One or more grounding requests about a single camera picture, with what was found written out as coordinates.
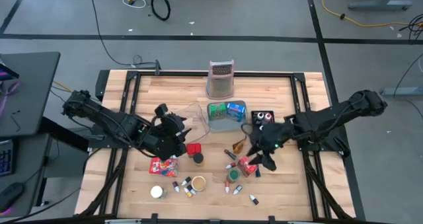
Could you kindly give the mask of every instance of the computer monitor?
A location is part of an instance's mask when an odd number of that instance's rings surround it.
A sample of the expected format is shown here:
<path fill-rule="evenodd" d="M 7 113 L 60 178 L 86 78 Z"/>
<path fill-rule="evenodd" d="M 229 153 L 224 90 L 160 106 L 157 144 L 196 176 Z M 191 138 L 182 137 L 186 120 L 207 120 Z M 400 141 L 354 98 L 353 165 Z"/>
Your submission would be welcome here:
<path fill-rule="evenodd" d="M 9 69 L 5 65 L 3 60 L 1 59 L 1 55 L 0 55 L 0 81 L 6 81 L 9 79 L 17 79 L 17 78 L 19 78 L 19 74 Z"/>

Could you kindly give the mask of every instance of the white cap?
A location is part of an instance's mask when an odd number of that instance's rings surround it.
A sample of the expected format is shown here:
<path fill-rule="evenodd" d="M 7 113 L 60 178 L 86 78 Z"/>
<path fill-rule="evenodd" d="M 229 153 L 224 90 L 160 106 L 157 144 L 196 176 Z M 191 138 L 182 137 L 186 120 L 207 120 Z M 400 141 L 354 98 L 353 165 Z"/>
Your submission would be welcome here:
<path fill-rule="evenodd" d="M 154 186 L 152 187 L 150 193 L 153 198 L 160 198 L 163 194 L 163 189 L 160 186 Z"/>

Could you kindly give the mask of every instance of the small red box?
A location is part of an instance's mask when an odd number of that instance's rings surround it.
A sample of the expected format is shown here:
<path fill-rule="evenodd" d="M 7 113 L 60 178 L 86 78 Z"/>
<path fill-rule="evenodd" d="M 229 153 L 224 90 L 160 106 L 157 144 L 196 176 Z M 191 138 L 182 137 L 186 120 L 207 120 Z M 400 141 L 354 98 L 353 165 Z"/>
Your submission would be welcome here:
<path fill-rule="evenodd" d="M 249 158 L 245 155 L 241 157 L 238 161 L 238 168 L 241 170 L 241 172 L 248 177 L 250 174 L 256 172 L 257 165 L 249 165 Z"/>
<path fill-rule="evenodd" d="M 196 153 L 201 153 L 201 144 L 194 143 L 186 145 L 186 153 L 189 157 L 194 156 Z"/>

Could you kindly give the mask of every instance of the red object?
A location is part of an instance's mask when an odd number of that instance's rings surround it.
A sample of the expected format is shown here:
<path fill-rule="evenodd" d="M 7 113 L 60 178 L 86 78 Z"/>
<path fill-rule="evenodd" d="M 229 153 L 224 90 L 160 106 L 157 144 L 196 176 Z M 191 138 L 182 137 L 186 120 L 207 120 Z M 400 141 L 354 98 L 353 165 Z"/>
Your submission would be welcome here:
<path fill-rule="evenodd" d="M 238 168 L 241 170 L 241 172 L 248 177 L 250 174 L 256 172 L 257 165 L 249 165 L 249 158 L 246 156 L 243 156 L 238 161 Z"/>
<path fill-rule="evenodd" d="M 193 143 L 186 145 L 186 153 L 192 157 L 196 153 L 201 153 L 201 144 L 200 143 Z"/>
<path fill-rule="evenodd" d="M 178 167 L 179 160 L 177 158 L 161 161 L 160 158 L 155 157 L 151 159 L 149 173 L 168 177 L 176 177 L 178 175 Z"/>

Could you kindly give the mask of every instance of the keyboard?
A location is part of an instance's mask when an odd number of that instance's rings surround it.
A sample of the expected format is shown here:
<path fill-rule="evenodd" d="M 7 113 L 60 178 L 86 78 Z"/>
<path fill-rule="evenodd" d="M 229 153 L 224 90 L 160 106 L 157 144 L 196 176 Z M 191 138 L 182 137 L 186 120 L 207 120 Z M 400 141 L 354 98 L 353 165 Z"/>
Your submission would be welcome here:
<path fill-rule="evenodd" d="M 17 144 L 12 140 L 0 141 L 0 176 L 14 173 Z"/>

